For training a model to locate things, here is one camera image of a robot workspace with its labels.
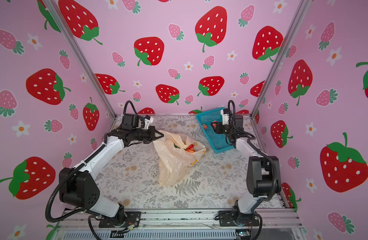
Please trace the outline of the aluminium frame post right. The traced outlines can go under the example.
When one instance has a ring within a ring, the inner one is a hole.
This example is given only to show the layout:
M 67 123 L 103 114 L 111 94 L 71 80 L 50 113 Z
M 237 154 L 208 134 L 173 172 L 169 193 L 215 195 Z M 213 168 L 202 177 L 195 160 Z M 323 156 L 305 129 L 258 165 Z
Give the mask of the aluminium frame post right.
M 269 91 L 269 88 L 273 82 L 273 80 L 275 79 L 277 72 L 280 69 L 280 65 L 281 63 L 284 61 L 285 55 L 286 55 L 286 51 L 288 49 L 288 47 L 291 46 L 297 32 L 299 31 L 299 28 L 301 26 L 301 24 L 303 23 L 303 20 L 309 10 L 309 7 L 311 6 L 312 1 L 311 0 L 303 0 L 300 1 L 300 4 L 298 6 L 298 9 L 294 15 L 294 18 L 290 24 L 290 27 L 287 31 L 287 34 L 284 37 L 284 41 L 282 43 L 282 46 L 280 47 L 279 52 L 276 54 L 276 58 L 274 60 L 274 63 L 272 64 L 269 74 L 264 82 L 264 86 L 260 92 L 259 98 L 254 106 L 254 109 L 251 113 L 251 119 L 254 119 L 256 114 L 259 111 L 259 108 L 261 106 L 261 104 L 264 102 L 264 98 L 267 94 L 267 92 Z

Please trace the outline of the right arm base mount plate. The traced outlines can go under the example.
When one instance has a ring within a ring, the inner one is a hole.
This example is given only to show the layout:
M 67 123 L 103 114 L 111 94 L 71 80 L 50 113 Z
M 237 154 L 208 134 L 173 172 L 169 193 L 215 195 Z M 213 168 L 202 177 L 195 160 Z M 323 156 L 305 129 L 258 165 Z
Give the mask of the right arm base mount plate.
M 259 217 L 253 214 L 242 214 L 237 206 L 231 210 L 219 211 L 215 216 L 222 227 L 258 227 Z

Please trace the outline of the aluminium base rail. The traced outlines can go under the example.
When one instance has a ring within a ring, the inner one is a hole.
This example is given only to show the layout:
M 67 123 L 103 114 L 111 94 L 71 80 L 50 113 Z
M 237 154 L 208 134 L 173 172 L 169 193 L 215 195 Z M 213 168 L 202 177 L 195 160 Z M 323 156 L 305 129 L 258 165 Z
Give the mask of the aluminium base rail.
M 79 213 L 56 225 L 53 240 L 306 240 L 295 211 L 258 209 L 251 222 L 217 219 L 229 209 L 130 209 L 116 227 Z

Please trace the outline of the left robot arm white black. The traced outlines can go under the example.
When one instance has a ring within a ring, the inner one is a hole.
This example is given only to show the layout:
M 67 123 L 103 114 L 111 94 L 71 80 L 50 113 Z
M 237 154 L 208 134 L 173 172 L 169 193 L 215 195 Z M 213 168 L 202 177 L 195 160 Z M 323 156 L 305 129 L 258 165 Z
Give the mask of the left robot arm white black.
M 95 182 L 109 161 L 125 147 L 150 144 L 164 135 L 152 125 L 153 117 L 124 114 L 119 127 L 104 136 L 104 141 L 88 158 L 73 168 L 59 173 L 59 185 L 55 190 L 61 202 L 77 210 L 102 216 L 121 225 L 126 219 L 124 206 L 104 197 Z

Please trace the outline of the teal plastic basket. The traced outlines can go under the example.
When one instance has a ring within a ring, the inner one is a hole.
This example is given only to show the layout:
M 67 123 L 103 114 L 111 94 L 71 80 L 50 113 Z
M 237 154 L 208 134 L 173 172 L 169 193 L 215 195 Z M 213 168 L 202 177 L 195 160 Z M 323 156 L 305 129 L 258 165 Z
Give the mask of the teal plastic basket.
M 231 150 L 236 147 L 236 144 L 229 144 L 228 139 L 223 134 L 216 134 L 211 126 L 211 122 L 213 121 L 221 121 L 221 110 L 225 108 L 216 108 L 213 110 L 209 110 L 206 112 L 202 112 L 200 114 L 197 114 L 196 119 L 201 127 L 203 127 L 203 124 L 207 125 L 207 129 L 203 129 L 203 132 L 209 141 L 212 149 L 215 153 L 221 153 L 228 150 Z

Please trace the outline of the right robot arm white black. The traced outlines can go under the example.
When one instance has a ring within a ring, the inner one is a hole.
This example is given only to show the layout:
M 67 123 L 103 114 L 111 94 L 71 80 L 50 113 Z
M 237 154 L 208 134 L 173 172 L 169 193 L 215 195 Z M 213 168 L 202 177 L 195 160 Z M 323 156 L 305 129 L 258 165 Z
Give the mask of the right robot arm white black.
M 256 208 L 262 202 L 270 201 L 281 191 L 279 160 L 275 156 L 268 156 L 252 143 L 256 137 L 244 131 L 243 116 L 233 114 L 227 109 L 221 110 L 221 116 L 222 120 L 213 121 L 211 126 L 216 134 L 224 134 L 227 143 L 248 158 L 248 191 L 236 201 L 231 211 L 220 211 L 215 220 L 219 221 L 221 226 L 261 223 Z

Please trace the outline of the translucent orange plastic bag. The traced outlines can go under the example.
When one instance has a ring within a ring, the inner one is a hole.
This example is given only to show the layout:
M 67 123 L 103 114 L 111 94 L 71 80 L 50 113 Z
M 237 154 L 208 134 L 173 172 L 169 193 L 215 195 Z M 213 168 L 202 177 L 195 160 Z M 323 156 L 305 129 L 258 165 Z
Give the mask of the translucent orange plastic bag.
M 175 185 L 201 161 L 207 148 L 202 143 L 183 134 L 163 131 L 164 137 L 153 142 L 159 156 L 158 183 L 164 187 Z M 194 144 L 195 153 L 187 152 L 186 148 Z

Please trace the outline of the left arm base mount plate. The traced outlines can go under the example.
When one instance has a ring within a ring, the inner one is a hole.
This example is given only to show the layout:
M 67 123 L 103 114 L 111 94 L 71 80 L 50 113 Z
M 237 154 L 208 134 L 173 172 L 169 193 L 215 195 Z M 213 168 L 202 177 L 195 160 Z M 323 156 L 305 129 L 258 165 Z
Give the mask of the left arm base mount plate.
M 104 217 L 100 220 L 99 228 L 137 228 L 141 219 L 141 212 L 121 211 L 115 217 Z

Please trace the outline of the large fake strawberry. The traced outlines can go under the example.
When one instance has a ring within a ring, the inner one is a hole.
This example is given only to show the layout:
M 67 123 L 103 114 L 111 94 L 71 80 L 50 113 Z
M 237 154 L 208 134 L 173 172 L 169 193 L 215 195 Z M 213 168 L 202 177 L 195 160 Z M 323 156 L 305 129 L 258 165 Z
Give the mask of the large fake strawberry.
M 195 145 L 194 144 L 191 144 L 191 145 L 189 145 L 187 148 L 186 148 L 186 150 L 191 150 L 191 149 L 193 149 L 195 147 Z

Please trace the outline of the aluminium frame post left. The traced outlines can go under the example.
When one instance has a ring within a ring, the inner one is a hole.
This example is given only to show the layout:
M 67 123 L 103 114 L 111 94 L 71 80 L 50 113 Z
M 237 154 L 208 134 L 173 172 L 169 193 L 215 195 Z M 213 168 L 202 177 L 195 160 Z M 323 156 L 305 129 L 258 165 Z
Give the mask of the aluminium frame post left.
M 52 0 L 45 0 L 45 5 L 47 6 L 51 16 L 53 17 L 53 20 L 58 25 L 59 29 L 61 30 L 62 35 L 64 36 L 66 42 L 68 43 L 69 47 L 71 48 L 73 54 L 75 55 L 79 65 L 81 66 L 84 73 L 87 75 L 91 85 L 93 86 L 96 94 L 100 98 L 101 102 L 104 104 L 106 110 L 108 111 L 110 117 L 112 119 L 116 119 L 116 112 L 113 109 L 112 105 L 110 104 L 108 98 L 106 97 L 106 94 L 104 93 L 103 89 L 101 88 L 101 85 L 99 84 L 99 81 L 97 77 L 95 76 L 92 68 L 89 65 L 89 62 L 85 58 L 81 48 L 79 47 L 78 43 L 75 40 L 75 37 L 73 36 L 72 32 L 67 26 L 66 21 L 62 17 L 62 14 L 58 8 L 58 1 L 52 1 Z

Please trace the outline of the aluminium frame post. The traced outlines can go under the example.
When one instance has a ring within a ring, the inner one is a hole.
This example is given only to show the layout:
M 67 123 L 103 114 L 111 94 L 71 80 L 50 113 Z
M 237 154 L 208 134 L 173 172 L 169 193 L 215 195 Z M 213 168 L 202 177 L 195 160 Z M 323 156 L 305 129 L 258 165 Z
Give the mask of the aluminium frame post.
M 284 37 L 284 41 L 282 43 L 282 46 L 280 47 L 279 52 L 276 54 L 276 58 L 274 60 L 274 63 L 272 64 L 269 74 L 264 82 L 264 86 L 260 92 L 259 98 L 254 106 L 254 109 L 251 113 L 251 119 L 254 119 L 256 114 L 259 111 L 259 108 L 261 106 L 261 104 L 264 102 L 264 98 L 267 94 L 267 92 L 269 91 L 269 88 L 273 82 L 273 80 L 275 79 L 277 72 L 280 69 L 280 65 L 281 63 L 284 61 L 285 55 L 286 55 L 286 51 L 288 49 L 288 47 L 291 46 L 297 32 L 299 31 L 299 28 L 301 26 L 301 24 L 303 23 L 303 20 L 309 10 L 309 7 L 311 6 L 312 1 L 311 0 L 303 0 L 300 1 L 300 4 L 298 6 L 298 9 L 294 15 L 294 18 L 290 24 L 290 27 L 287 31 L 287 34 Z
M 62 35 L 64 36 L 66 42 L 68 43 L 69 47 L 71 48 L 73 54 L 75 55 L 79 65 L 81 66 L 84 73 L 87 75 L 91 85 L 93 86 L 96 94 L 100 98 L 101 102 L 104 104 L 106 110 L 108 111 L 110 117 L 112 119 L 116 119 L 116 112 L 113 109 L 112 105 L 110 104 L 108 98 L 106 97 L 106 94 L 104 93 L 103 89 L 101 88 L 101 85 L 99 84 L 99 81 L 97 77 L 95 76 L 92 68 L 89 65 L 89 62 L 85 58 L 81 48 L 79 47 L 78 43 L 75 40 L 75 37 L 73 36 L 72 32 L 67 26 L 66 21 L 62 17 L 62 14 L 58 8 L 58 1 L 52 1 L 52 0 L 45 0 L 45 5 L 47 6 L 51 16 L 53 17 L 53 20 L 58 25 L 59 29 L 61 30 Z

